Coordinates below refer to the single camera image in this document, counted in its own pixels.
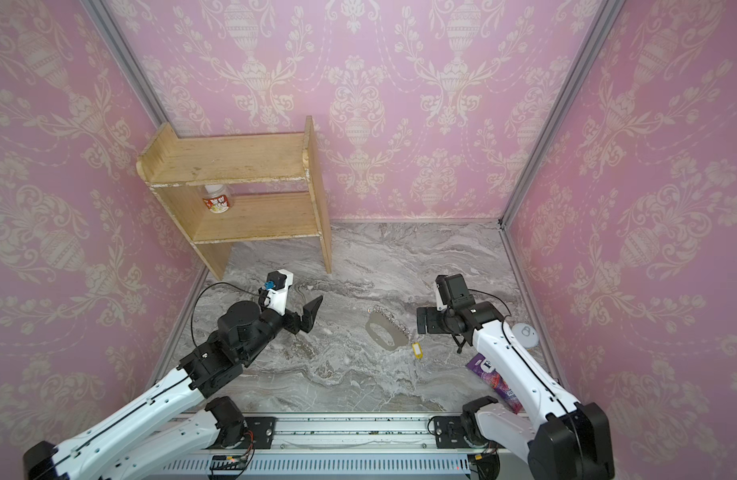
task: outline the robotic arm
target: robotic arm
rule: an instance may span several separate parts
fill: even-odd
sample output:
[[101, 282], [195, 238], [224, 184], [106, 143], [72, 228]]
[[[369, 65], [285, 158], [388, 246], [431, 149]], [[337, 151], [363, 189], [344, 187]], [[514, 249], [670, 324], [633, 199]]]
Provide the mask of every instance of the robotic arm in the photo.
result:
[[[286, 310], [292, 284], [293, 274], [287, 270], [268, 274], [264, 288], [259, 290], [258, 303], [245, 300], [232, 305], [208, 340], [152, 388], [57, 446], [43, 441], [30, 448], [23, 456], [25, 478], [143, 478], [183, 452], [211, 446], [218, 439], [222, 445], [235, 445], [246, 429], [242, 427], [242, 415], [226, 397], [210, 402], [205, 410], [192, 416], [191, 422], [140, 443], [159, 425], [209, 398], [240, 375], [281, 330], [296, 334], [312, 329], [323, 296], [305, 305], [300, 316]], [[147, 470], [144, 475], [139, 474], [142, 470]]]
[[461, 275], [440, 275], [435, 283], [437, 305], [417, 309], [419, 333], [449, 334], [459, 353], [474, 346], [529, 417], [517, 416], [496, 398], [479, 398], [462, 408], [467, 438], [509, 449], [528, 463], [536, 480], [613, 478], [611, 431], [603, 410], [595, 403], [582, 405], [558, 385], [517, 342], [504, 316], [490, 302], [475, 302]]

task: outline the floral wallpaper pattern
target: floral wallpaper pattern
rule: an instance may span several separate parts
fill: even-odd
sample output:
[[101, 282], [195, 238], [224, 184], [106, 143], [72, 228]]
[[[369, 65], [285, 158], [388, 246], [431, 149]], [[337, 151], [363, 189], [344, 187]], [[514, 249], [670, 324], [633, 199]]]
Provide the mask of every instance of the floral wallpaper pattern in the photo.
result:
[[620, 478], [737, 478], [737, 2], [627, 2], [511, 234]]
[[190, 290], [154, 131], [79, 2], [0, 0], [0, 478], [141, 391]]
[[106, 5], [180, 135], [312, 115], [332, 219], [428, 219], [501, 216], [599, 0]]

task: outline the bottle label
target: bottle label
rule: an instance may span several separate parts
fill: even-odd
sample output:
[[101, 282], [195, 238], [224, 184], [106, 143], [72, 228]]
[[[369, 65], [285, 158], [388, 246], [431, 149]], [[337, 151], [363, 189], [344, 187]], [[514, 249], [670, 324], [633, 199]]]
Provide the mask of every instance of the bottle label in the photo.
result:
[[229, 209], [229, 201], [227, 200], [226, 195], [220, 195], [216, 198], [204, 198], [203, 201], [206, 202], [206, 206], [209, 207], [209, 210], [215, 214], [220, 214], [221, 212], [225, 212]]

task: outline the plastic bottle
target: plastic bottle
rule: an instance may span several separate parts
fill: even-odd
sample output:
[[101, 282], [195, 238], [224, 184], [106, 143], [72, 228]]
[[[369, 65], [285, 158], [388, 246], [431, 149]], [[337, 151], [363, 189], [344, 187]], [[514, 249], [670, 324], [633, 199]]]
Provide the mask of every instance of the plastic bottle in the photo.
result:
[[206, 185], [206, 193], [203, 194], [203, 201], [214, 214], [226, 212], [232, 206], [230, 191], [226, 185]]

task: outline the black mounting plate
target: black mounting plate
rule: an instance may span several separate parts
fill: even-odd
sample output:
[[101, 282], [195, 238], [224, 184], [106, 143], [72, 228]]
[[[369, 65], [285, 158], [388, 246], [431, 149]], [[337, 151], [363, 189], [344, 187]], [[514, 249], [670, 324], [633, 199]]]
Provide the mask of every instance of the black mounting plate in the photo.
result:
[[[248, 429], [254, 434], [254, 449], [256, 450], [269, 450], [272, 447], [272, 439], [275, 436], [275, 417], [255, 417], [247, 416], [246, 425]], [[238, 449], [248, 448], [248, 440], [243, 440], [236, 447]]]
[[432, 424], [438, 448], [469, 448], [459, 416], [432, 417]]

